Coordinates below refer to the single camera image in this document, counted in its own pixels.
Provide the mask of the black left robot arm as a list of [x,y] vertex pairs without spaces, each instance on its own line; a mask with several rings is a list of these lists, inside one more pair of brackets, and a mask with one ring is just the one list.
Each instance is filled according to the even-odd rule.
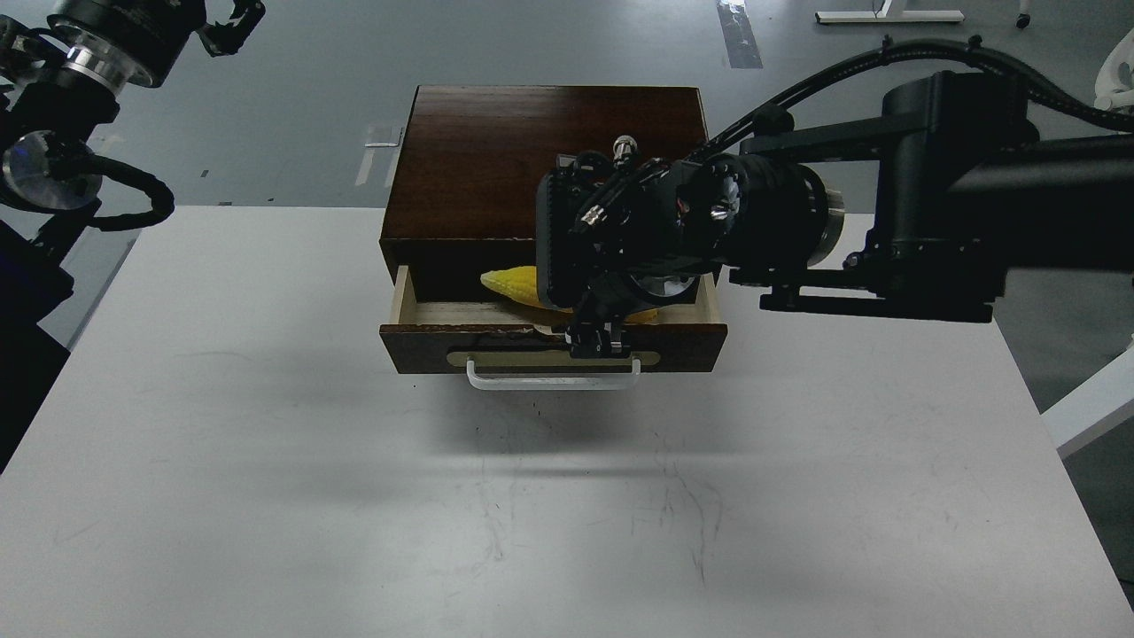
[[266,16],[236,1],[211,23],[202,1],[60,1],[44,27],[3,16],[3,205],[44,214],[25,238],[1,236],[1,399],[3,462],[12,459],[68,358],[41,321],[74,294],[62,267],[82,233],[158,226],[174,214],[174,192],[154,175],[88,148],[113,122],[129,84],[156,90],[192,36],[214,57],[238,53]]

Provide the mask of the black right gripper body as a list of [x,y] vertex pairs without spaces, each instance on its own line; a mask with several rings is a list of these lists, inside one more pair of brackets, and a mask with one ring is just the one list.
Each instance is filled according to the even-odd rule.
[[536,192],[536,298],[555,311],[672,306],[754,258],[754,159],[559,158]]

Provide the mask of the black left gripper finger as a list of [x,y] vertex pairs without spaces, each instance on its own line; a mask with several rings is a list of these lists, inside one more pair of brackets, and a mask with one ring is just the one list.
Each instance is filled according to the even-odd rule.
[[211,57],[227,57],[239,52],[252,31],[266,16],[263,1],[234,1],[232,11],[223,23],[204,23],[196,33]]

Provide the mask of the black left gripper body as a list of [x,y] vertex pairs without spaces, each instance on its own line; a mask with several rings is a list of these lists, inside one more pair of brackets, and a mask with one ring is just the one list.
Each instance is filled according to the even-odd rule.
[[132,83],[158,88],[174,63],[206,22],[203,1],[59,1],[49,15],[49,28],[74,43],[94,35],[137,63]]

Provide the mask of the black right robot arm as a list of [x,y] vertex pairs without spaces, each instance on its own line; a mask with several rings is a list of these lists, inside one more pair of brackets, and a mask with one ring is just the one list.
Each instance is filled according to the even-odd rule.
[[765,311],[987,323],[1013,269],[1129,274],[1132,129],[980,37],[885,39],[685,158],[559,158],[536,294],[579,359],[721,267]]

